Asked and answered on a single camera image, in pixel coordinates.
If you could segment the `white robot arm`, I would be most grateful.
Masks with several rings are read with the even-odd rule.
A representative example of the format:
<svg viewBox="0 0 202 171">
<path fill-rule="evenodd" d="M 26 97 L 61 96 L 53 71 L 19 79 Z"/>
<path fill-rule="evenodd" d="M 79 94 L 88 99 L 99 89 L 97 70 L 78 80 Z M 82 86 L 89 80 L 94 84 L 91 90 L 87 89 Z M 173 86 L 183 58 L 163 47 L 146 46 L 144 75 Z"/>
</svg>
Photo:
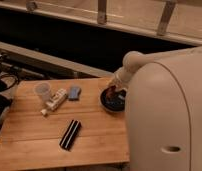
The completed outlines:
<svg viewBox="0 0 202 171">
<path fill-rule="evenodd" d="M 202 171 L 202 46 L 130 51 L 110 83 L 127 90 L 130 171 Z"/>
</svg>

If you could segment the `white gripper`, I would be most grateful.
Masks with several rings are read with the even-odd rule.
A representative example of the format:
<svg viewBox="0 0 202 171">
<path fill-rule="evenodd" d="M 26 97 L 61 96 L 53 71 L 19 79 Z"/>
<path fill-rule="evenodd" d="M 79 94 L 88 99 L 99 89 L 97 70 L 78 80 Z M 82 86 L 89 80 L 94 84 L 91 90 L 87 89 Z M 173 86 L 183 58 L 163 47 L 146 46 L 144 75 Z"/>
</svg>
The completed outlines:
<svg viewBox="0 0 202 171">
<path fill-rule="evenodd" d="M 109 87 L 114 87 L 115 91 L 126 90 L 128 87 L 128 79 L 126 71 L 123 68 L 119 68 L 110 80 Z"/>
</svg>

